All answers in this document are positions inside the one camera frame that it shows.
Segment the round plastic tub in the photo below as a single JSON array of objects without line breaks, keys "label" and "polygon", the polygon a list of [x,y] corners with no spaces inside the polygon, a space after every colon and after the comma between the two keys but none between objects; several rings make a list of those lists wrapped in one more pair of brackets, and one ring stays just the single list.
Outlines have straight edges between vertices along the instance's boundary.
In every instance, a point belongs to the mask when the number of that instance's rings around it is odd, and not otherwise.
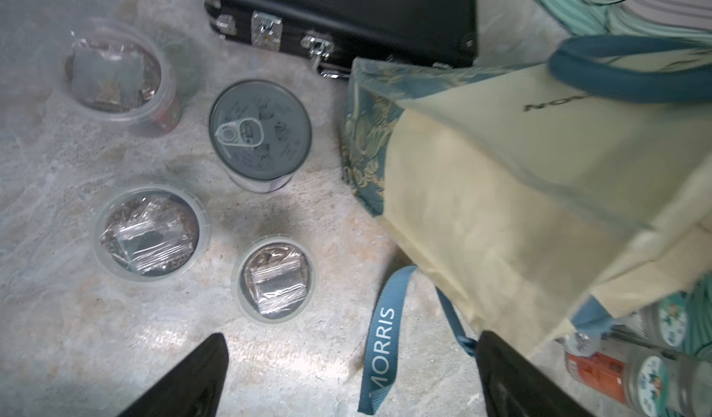
[{"label": "round plastic tub", "polygon": [[[307,266],[307,282],[306,282],[306,296],[296,303],[287,313],[276,313],[274,317],[265,316],[260,313],[258,306],[253,300],[253,295],[247,286],[247,281],[245,279],[245,266],[251,261],[251,258],[258,254],[262,249],[269,248],[271,244],[285,244],[286,246],[291,246],[296,249],[301,255],[304,256]],[[279,287],[284,286],[283,279],[272,279],[272,285]],[[232,275],[232,295],[237,299],[236,303],[238,308],[241,310],[242,314],[250,319],[252,322],[264,325],[276,325],[287,322],[291,319],[296,318],[301,315],[306,309],[307,305],[314,296],[314,290],[317,284],[317,270],[314,258],[311,253],[302,245],[298,243],[293,238],[287,236],[286,234],[272,234],[265,236],[257,241],[255,241],[247,251],[244,253],[242,258],[235,265],[235,269]]]},{"label": "round plastic tub", "polygon": [[[119,264],[111,255],[109,250],[102,244],[102,234],[107,230],[111,216],[115,214],[125,203],[137,199],[140,196],[158,196],[160,198],[168,198],[174,202],[187,206],[194,214],[194,219],[197,222],[197,242],[191,255],[177,268],[167,272],[165,275],[142,275],[137,272],[132,272],[128,268]],[[147,183],[144,185],[133,186],[127,190],[123,190],[106,203],[106,205],[97,213],[94,218],[92,231],[90,233],[91,246],[94,251],[94,256],[101,267],[117,278],[124,279],[129,282],[137,282],[143,285],[156,285],[175,279],[182,273],[185,273],[197,261],[201,260],[208,248],[210,241],[210,220],[203,203],[196,196],[188,193],[181,188],[167,185],[164,183]]]},{"label": "round plastic tub", "polygon": [[47,48],[54,86],[79,114],[141,137],[162,136],[180,122],[168,59],[132,27],[91,18]]},{"label": "round plastic tub", "polygon": [[[226,127],[230,138],[221,136]],[[276,83],[258,79],[234,83],[217,97],[208,132],[230,179],[256,193],[289,182],[306,160],[312,140],[311,122],[299,99]]]}]

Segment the black case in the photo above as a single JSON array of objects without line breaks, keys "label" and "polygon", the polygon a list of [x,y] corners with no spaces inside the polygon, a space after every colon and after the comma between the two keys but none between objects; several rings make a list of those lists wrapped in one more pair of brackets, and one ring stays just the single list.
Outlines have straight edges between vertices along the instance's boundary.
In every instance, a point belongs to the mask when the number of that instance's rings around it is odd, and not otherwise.
[{"label": "black case", "polygon": [[205,9],[227,38],[311,58],[324,76],[342,76],[356,56],[471,66],[477,50],[475,0],[206,0]]}]

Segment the patterned cloth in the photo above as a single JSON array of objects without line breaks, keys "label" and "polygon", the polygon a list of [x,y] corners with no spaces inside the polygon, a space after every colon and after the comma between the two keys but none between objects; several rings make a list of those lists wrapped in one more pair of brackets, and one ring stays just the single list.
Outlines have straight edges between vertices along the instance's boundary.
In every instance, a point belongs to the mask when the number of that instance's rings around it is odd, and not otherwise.
[{"label": "patterned cloth", "polygon": [[643,35],[712,43],[712,0],[537,0],[574,35]]},{"label": "patterned cloth", "polygon": [[687,316],[683,352],[712,361],[712,273],[707,273],[687,297]]},{"label": "patterned cloth", "polygon": [[343,179],[366,210],[373,216],[383,214],[386,149],[403,112],[398,101],[480,82],[522,67],[445,70],[354,60],[342,129]]}]

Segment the gray floor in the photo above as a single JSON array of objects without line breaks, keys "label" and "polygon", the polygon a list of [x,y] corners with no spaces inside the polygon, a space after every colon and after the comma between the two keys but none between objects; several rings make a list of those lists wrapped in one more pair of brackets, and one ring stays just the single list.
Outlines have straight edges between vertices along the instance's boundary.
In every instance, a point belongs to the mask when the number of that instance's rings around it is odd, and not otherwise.
[{"label": "gray floor", "polygon": [[[482,64],[540,61],[565,37],[530,0],[479,7]],[[175,131],[106,134],[51,90],[42,45],[87,15],[133,23],[167,51],[184,108]],[[231,360],[221,416],[354,415],[369,315],[384,274],[405,259],[340,179],[345,83],[316,77],[302,59],[221,40],[201,0],[0,0],[0,28],[0,413],[113,416],[223,332]],[[206,135],[214,98],[249,77],[288,87],[314,127],[307,162],[269,195],[229,181]],[[147,179],[196,193],[213,230],[205,260],[160,288],[105,274],[88,244],[102,199]],[[307,244],[320,285],[304,315],[265,328],[238,312],[229,284],[241,252],[270,233]],[[536,362],[589,409],[625,412],[574,384],[556,344]],[[399,368],[381,416],[484,415],[475,363],[420,274],[406,299]]]}]

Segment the ring pull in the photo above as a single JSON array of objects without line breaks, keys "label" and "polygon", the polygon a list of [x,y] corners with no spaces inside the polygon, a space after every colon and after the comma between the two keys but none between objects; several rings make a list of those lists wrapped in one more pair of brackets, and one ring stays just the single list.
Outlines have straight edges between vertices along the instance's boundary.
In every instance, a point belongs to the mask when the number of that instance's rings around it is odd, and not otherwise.
[{"label": "ring pull", "polygon": [[246,117],[220,125],[215,131],[215,138],[221,145],[254,148],[264,141],[265,131],[262,122],[254,117]]}]

